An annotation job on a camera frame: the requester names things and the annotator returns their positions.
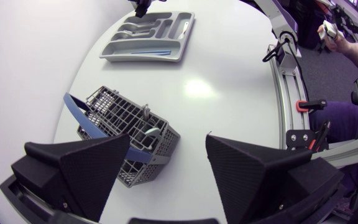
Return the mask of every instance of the person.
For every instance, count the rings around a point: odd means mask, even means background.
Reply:
[[[350,43],[337,35],[333,42],[325,37],[326,46],[333,52],[339,52],[351,60],[358,68],[358,43]],[[309,114],[310,129],[317,131],[326,120],[331,128],[327,135],[328,143],[347,141],[358,138],[358,106],[351,103],[329,101],[323,110]]]

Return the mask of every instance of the cutlery tray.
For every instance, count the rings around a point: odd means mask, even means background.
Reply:
[[[192,12],[157,12],[142,18],[128,17],[106,44],[99,58],[110,62],[179,62],[194,16]]]

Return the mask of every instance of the black cable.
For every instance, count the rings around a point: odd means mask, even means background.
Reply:
[[[347,18],[349,18],[350,22],[351,22],[352,24],[354,24],[354,23],[353,23],[353,20],[352,20],[352,18],[350,18],[350,16],[348,16]],[[353,37],[355,38],[355,41],[358,42],[358,38],[356,37],[356,34],[353,32],[353,30],[352,30],[352,33],[353,33]]]

